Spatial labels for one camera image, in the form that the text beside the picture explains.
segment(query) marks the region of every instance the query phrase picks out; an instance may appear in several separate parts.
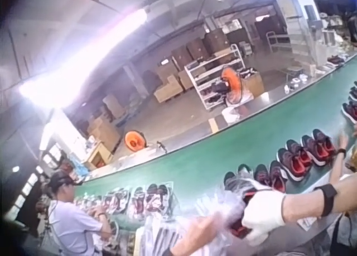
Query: ceiling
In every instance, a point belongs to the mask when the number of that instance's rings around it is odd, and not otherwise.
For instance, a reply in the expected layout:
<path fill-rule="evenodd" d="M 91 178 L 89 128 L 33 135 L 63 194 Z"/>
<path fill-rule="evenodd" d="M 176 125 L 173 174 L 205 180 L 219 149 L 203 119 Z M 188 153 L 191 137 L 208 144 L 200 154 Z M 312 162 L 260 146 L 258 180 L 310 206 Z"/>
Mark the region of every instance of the ceiling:
<path fill-rule="evenodd" d="M 131 57 L 158 41 L 164 43 L 175 31 L 202 21 L 205 16 L 273 1 L 18 0 L 0 29 L 0 112 L 21 100 L 18 88 L 24 81 L 57 68 L 135 9 L 146 9 L 147 22 L 113 49 L 87 87 L 98 87 Z"/>

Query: black wrist band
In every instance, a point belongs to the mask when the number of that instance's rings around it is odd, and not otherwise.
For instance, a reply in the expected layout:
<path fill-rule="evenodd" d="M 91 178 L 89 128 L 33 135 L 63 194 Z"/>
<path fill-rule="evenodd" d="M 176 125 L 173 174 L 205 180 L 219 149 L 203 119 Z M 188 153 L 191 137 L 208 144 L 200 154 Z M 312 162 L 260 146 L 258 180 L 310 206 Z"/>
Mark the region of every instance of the black wrist band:
<path fill-rule="evenodd" d="M 337 154 L 342 153 L 344 154 L 344 158 L 346 157 L 346 149 L 340 148 L 337 150 Z"/>
<path fill-rule="evenodd" d="M 170 248 L 166 249 L 163 253 L 162 256 L 173 256 L 172 252 L 170 251 Z"/>
<path fill-rule="evenodd" d="M 324 194 L 324 210 L 322 211 L 321 217 L 326 217 L 332 212 L 337 191 L 330 183 L 316 187 L 314 190 L 318 189 Z"/>

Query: shoe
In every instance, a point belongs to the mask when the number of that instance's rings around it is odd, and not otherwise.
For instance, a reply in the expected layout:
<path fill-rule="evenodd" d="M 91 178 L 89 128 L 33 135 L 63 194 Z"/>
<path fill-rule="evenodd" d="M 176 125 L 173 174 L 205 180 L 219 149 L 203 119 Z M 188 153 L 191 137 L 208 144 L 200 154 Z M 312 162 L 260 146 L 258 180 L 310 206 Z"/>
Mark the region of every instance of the shoe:
<path fill-rule="evenodd" d="M 313 161 L 304 147 L 302 147 L 298 142 L 295 142 L 294 140 L 288 140 L 286 142 L 285 148 L 294 156 L 298 157 L 298 160 L 305 166 L 306 171 L 310 170 Z"/>
<path fill-rule="evenodd" d="M 235 183 L 233 181 L 235 181 L 236 179 L 236 175 L 229 171 L 225 174 L 224 179 L 223 179 L 223 184 L 224 184 L 224 190 L 227 191 L 232 191 L 234 188 Z"/>
<path fill-rule="evenodd" d="M 291 180 L 296 182 L 302 181 L 306 174 L 306 168 L 297 156 L 294 156 L 285 148 L 281 148 L 277 152 L 277 160 L 281 163 Z"/>
<path fill-rule="evenodd" d="M 353 101 L 357 102 L 357 88 L 356 87 L 351 88 L 350 97 Z"/>
<path fill-rule="evenodd" d="M 257 166 L 254 172 L 254 179 L 262 185 L 271 186 L 268 169 L 265 165 L 260 164 Z"/>
<path fill-rule="evenodd" d="M 351 104 L 342 104 L 342 113 L 347 117 L 353 124 L 357 123 L 357 107 Z"/>
<path fill-rule="evenodd" d="M 244 177 L 253 176 L 253 171 L 248 165 L 241 164 L 238 167 L 237 175 L 244 176 Z"/>
<path fill-rule="evenodd" d="M 320 143 L 310 136 L 304 135 L 301 138 L 301 145 L 306 148 L 316 165 L 320 167 L 326 165 L 330 155 Z"/>
<path fill-rule="evenodd" d="M 312 131 L 313 138 L 322 145 L 322 147 L 329 153 L 330 156 L 333 156 L 336 152 L 336 149 L 331 141 L 331 138 L 319 129 L 314 129 Z"/>
<path fill-rule="evenodd" d="M 285 193 L 287 176 L 285 171 L 282 170 L 280 162 L 276 160 L 272 161 L 269 168 L 269 176 L 272 181 L 272 188 Z"/>

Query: black cap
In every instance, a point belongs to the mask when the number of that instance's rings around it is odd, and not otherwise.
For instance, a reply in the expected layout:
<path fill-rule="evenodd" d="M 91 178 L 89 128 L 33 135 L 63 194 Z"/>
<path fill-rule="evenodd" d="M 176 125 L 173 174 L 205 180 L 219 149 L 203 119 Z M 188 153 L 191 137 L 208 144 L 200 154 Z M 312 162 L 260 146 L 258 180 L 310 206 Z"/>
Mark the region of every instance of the black cap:
<path fill-rule="evenodd" d="M 50 178 L 49 187 L 56 192 L 62 185 L 77 185 L 74 180 L 63 170 L 55 171 Z"/>

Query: white glove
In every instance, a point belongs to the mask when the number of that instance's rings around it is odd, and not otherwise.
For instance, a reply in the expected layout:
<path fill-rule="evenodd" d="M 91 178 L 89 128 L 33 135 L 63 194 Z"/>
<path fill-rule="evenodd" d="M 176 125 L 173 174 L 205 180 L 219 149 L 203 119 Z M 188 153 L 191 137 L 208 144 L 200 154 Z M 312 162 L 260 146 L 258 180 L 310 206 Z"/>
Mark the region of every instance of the white glove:
<path fill-rule="evenodd" d="M 282 216 L 282 204 L 285 194 L 251 181 L 258 190 L 244 210 L 242 225 L 252 231 L 246 239 L 251 246 L 262 244 L 268 233 L 285 225 Z"/>

